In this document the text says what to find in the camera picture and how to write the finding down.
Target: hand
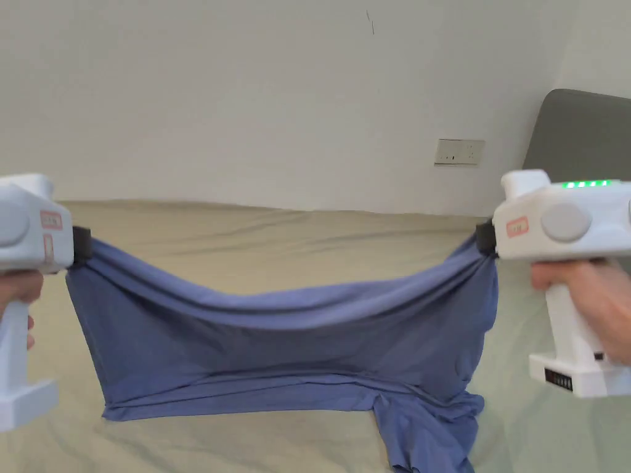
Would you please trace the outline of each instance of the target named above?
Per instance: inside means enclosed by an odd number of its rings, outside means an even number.
[[[585,318],[613,361],[631,366],[631,277],[611,262],[537,263],[533,287],[567,285]]]
[[[39,299],[42,292],[44,277],[37,271],[16,272],[0,276],[0,319],[9,302],[22,301],[31,304]],[[33,318],[28,316],[28,330],[30,331],[35,323]],[[35,344],[35,339],[31,334],[27,337],[27,349],[31,349]]]

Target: blue cloth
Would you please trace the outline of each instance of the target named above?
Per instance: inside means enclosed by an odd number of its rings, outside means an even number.
[[[484,400],[466,387],[497,311],[473,237],[409,277],[252,296],[94,240],[66,281],[106,419],[372,410],[394,471],[473,471]]]

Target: electrical socket panel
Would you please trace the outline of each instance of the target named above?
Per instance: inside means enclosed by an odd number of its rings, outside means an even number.
[[[435,166],[479,166],[485,142],[479,139],[439,139]]]

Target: finger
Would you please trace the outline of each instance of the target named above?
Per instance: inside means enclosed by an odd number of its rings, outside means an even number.
[[[535,263],[531,268],[531,282],[535,289],[547,290],[553,284],[566,282],[565,263]]]
[[[39,299],[44,276],[38,271],[21,271],[0,276],[0,316],[9,302],[21,300],[27,304]]]

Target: beige bedsheet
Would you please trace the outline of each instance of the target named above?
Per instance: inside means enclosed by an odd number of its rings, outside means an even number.
[[[234,293],[404,276],[442,259],[466,218],[300,213],[117,202],[69,206],[77,224],[196,283]],[[471,456],[478,473],[631,471],[631,399],[579,401],[528,377],[551,348],[527,267],[500,269],[500,308],[471,390],[487,409]],[[63,277],[32,308],[30,377],[54,377],[61,405],[0,434],[0,472],[389,472],[370,413],[275,412],[109,423]]]

